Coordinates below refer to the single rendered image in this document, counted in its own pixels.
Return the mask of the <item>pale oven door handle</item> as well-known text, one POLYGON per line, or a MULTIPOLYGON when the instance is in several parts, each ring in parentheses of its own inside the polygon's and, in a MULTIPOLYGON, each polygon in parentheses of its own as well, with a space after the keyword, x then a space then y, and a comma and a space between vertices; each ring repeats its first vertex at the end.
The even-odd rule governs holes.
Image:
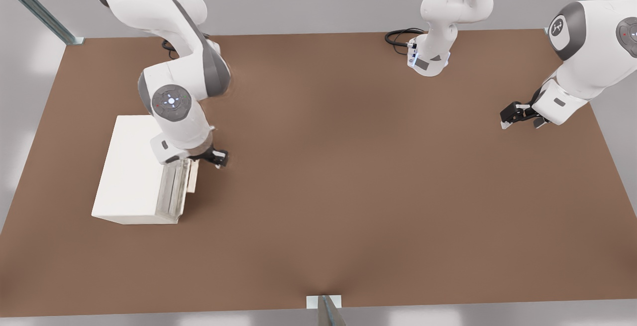
POLYGON ((200 165, 199 160, 189 160, 189 173, 188 173, 188 181, 186 184, 186 192, 187 194, 193 194, 196 190, 196 183, 198 178, 198 169, 200 165))

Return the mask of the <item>glass oven door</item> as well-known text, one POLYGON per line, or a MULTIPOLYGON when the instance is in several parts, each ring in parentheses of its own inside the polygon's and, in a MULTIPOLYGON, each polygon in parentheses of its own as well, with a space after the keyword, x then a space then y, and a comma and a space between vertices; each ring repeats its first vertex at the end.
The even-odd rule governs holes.
POLYGON ((177 160, 162 166, 156 214, 176 223, 184 212, 192 161, 177 160))

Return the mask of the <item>white oven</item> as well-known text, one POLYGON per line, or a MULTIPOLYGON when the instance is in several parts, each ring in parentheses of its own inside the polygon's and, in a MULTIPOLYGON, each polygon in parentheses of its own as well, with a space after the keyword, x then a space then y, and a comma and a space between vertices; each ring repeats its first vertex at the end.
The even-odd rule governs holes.
POLYGON ((156 214, 162 166, 152 151, 161 130, 150 115, 119 115, 114 124, 93 217, 118 224, 173 224, 156 214))

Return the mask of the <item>silver frame post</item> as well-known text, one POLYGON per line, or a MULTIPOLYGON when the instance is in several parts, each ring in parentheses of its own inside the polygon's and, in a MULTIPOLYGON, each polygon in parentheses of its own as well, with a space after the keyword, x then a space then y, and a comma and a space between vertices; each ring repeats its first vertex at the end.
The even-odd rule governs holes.
POLYGON ((341 315, 342 296, 306 296, 306 308, 317 310, 317 326, 346 326, 341 315))
POLYGON ((84 38, 73 35, 39 0, 18 1, 66 45, 84 43, 84 38))

